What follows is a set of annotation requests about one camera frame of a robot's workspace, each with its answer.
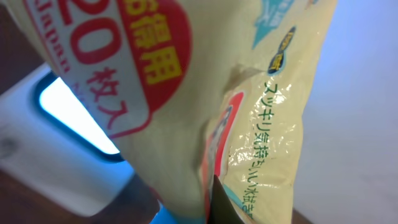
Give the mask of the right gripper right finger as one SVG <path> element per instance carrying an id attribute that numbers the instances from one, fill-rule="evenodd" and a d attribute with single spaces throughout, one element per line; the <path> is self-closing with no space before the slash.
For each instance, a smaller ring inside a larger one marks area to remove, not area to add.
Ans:
<path id="1" fill-rule="evenodd" d="M 231 204 L 219 178 L 213 176 L 212 199 L 208 224 L 243 224 Z"/>

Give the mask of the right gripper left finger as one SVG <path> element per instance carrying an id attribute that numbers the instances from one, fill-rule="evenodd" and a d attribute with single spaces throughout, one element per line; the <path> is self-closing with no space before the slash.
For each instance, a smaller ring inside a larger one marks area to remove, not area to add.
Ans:
<path id="1" fill-rule="evenodd" d="M 159 211 L 150 188 L 135 175 L 121 193 L 102 211 L 90 218 L 94 224 L 150 223 Z"/>

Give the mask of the yellow wet wipes pack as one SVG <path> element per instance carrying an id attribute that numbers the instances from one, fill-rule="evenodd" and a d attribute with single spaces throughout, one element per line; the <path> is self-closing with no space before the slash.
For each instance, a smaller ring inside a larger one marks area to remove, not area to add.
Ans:
<path id="1" fill-rule="evenodd" d="M 335 0 L 5 1 L 178 223 L 290 223 Z"/>

